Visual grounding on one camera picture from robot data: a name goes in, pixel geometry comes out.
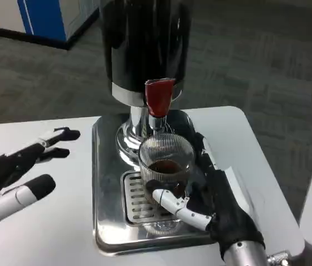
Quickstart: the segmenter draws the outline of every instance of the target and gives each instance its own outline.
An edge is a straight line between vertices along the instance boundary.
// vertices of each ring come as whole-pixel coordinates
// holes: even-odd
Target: gray carpet
[[[196,1],[186,78],[176,106],[241,108],[299,219],[312,174],[312,10]],[[0,123],[127,111],[106,88],[98,22],[68,52],[0,38]]]

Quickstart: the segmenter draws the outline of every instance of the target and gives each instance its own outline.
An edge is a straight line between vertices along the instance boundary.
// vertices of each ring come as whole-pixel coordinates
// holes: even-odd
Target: robotic hand
[[[4,188],[17,182],[36,163],[66,158],[69,150],[53,145],[76,140],[79,136],[78,130],[61,127],[46,132],[18,151],[0,155],[0,221],[50,194],[55,189],[55,182],[49,175],[42,175],[5,192]]]
[[[177,198],[168,187],[156,180],[148,181],[148,192],[163,208],[182,221],[209,232],[210,237],[218,242],[221,257],[227,266],[288,265],[287,252],[267,257],[263,236],[254,222],[253,205],[233,169],[218,169],[207,140],[200,133],[197,133],[195,148],[214,211],[204,208],[192,197]]]

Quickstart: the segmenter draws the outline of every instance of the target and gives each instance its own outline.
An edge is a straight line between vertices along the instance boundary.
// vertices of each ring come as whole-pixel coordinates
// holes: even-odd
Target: metal robot arm
[[[206,177],[215,213],[195,211],[193,204],[190,208],[191,198],[176,198],[158,181],[149,181],[146,189],[163,208],[179,219],[208,231],[211,238],[218,242],[221,257],[227,266],[288,265],[289,255],[286,252],[267,258],[263,236],[254,222],[252,204],[232,168],[225,171],[218,169],[206,139],[199,133],[196,146],[198,165]]]

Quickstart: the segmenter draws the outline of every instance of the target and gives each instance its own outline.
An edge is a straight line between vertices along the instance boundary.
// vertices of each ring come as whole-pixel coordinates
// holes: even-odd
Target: metal drip tray
[[[119,255],[213,243],[206,232],[148,203],[139,168],[116,148],[117,130],[128,118],[102,116],[93,126],[93,233],[100,251]],[[195,131],[184,112],[170,111],[167,122],[192,143]]]
[[[126,213],[131,223],[152,223],[176,219],[164,208],[148,202],[139,172],[127,173],[124,176],[124,187]]]

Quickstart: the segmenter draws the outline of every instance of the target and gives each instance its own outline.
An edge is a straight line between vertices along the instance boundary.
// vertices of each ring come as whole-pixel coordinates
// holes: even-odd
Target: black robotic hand
[[[17,212],[51,193],[55,182],[49,175],[42,175],[5,193],[1,193],[1,190],[17,182],[36,163],[47,162],[52,158],[66,158],[69,150],[54,147],[54,145],[59,141],[76,140],[79,136],[78,130],[61,127],[46,132],[18,151],[0,155],[0,198],[4,198],[4,201],[0,201],[0,211],[5,217],[9,212],[11,214]]]

